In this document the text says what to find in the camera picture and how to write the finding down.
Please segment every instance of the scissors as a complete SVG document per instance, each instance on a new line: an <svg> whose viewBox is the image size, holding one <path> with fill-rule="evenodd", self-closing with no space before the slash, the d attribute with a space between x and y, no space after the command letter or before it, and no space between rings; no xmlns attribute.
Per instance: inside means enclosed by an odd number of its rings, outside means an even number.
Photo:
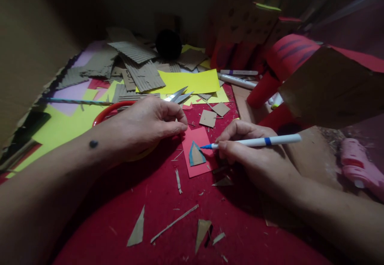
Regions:
<svg viewBox="0 0 384 265"><path fill-rule="evenodd" d="M184 102L193 93L193 91L192 91L192 92L188 92L188 93L183 94L184 91L187 90L187 88L188 88L188 86L186 86L186 87L176 91L175 93L173 93L172 95L168 96L164 100L165 101L169 101L169 102L174 102L174 103L177 103L177 104L180 104L180 103Z"/></svg>

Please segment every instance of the red paper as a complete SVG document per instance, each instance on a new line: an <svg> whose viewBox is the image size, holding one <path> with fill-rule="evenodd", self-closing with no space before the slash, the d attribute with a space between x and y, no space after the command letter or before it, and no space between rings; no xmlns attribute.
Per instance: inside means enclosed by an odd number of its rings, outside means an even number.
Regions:
<svg viewBox="0 0 384 265"><path fill-rule="evenodd" d="M215 170L217 168L217 162L213 153L213 150L210 149L201 149L203 152L207 162L203 164L199 164L196 166L191 166L189 163L189 151L192 146L192 141L195 141L196 144L200 146L210 144L207 131L205 131L204 127L200 127L199 129L191 130L188 126L187 131L185 131L185 136L183 136L183 149L184 149L184 157L187 163L188 175L189 178L195 177L197 175L209 172L211 170Z"/></svg>

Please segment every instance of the right hand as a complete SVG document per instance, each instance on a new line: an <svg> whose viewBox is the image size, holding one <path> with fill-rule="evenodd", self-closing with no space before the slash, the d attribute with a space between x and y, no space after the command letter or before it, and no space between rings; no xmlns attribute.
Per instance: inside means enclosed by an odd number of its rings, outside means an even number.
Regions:
<svg viewBox="0 0 384 265"><path fill-rule="evenodd" d="M299 194L303 177L286 156L282 146L250 148L233 142L271 136L277 136L271 128L233 120L216 139L216 143L219 144L220 158L226 158L230 164L241 163L256 187L284 202Z"/></svg>

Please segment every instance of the blue marker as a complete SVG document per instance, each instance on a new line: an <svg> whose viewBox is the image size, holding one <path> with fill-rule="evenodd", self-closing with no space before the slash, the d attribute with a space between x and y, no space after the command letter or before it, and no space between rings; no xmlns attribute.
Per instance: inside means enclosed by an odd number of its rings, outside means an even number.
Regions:
<svg viewBox="0 0 384 265"><path fill-rule="evenodd" d="M278 144L288 144L296 143L301 141L301 136L299 134L290 134L290 135L281 135L281 136L272 136L267 138L256 138L248 140L239 140L241 144L244 144L247 147L258 147L258 146L271 146ZM219 145L216 143L208 144L201 146L201 149L219 149Z"/></svg>

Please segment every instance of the black ball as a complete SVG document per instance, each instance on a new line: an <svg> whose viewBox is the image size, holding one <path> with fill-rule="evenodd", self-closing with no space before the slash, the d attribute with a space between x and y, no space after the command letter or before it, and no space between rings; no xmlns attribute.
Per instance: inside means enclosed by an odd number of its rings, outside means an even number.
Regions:
<svg viewBox="0 0 384 265"><path fill-rule="evenodd" d="M176 32L170 29L164 29L157 35L156 49L164 59L175 60L179 58L181 48L180 36Z"/></svg>

